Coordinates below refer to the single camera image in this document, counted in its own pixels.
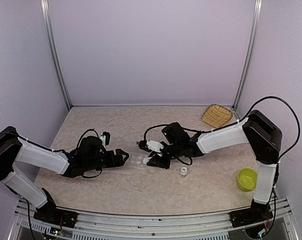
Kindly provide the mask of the clear plastic pill organizer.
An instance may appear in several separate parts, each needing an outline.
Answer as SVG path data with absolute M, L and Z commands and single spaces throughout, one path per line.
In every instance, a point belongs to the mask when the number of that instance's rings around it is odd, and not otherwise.
M 139 141 L 131 142 L 130 145 L 127 147 L 127 153 L 129 154 L 129 158 L 126 161 L 126 163 L 129 164 L 129 166 L 144 169 L 147 167 L 146 162 L 144 159 L 146 159 L 149 155 L 148 152 L 141 150 L 138 147 Z

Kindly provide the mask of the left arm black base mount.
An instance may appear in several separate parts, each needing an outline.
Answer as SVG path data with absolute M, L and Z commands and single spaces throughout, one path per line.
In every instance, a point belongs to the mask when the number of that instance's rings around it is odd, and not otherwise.
M 36 209 L 34 213 L 34 219 L 67 228 L 75 227 L 77 217 L 76 212 L 57 208 L 52 201 L 48 201 L 43 207 Z

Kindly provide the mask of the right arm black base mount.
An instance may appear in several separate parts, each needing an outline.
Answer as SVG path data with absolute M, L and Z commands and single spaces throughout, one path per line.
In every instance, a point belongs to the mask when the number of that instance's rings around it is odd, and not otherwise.
M 241 227 L 273 218 L 269 203 L 259 204 L 251 201 L 249 208 L 231 211 L 229 213 L 232 227 Z

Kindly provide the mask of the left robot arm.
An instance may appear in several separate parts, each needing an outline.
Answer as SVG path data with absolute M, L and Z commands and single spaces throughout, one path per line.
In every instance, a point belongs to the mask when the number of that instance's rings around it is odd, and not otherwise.
M 60 210 L 47 190 L 41 189 L 16 166 L 18 162 L 50 170 L 65 178 L 86 178 L 89 171 L 102 172 L 106 168 L 122 167 L 129 154 L 122 149 L 107 150 L 110 134 L 81 135 L 75 149 L 66 152 L 54 150 L 30 141 L 9 126 L 0 132 L 0 182 L 20 195 L 49 222 L 57 222 Z

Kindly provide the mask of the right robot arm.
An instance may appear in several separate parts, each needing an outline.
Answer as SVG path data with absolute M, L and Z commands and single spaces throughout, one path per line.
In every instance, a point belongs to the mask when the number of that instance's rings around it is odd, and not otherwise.
M 192 160 L 234 145 L 250 145 L 258 172 L 252 207 L 246 216 L 251 222 L 257 222 L 266 214 L 265 205 L 275 184 L 282 133 L 264 114 L 253 110 L 233 124 L 209 132 L 196 131 L 192 137 L 178 122 L 162 125 L 162 128 L 166 142 L 145 138 L 138 144 L 140 149 L 149 152 L 149 166 L 168 169 L 171 160 L 179 161 L 182 157 Z

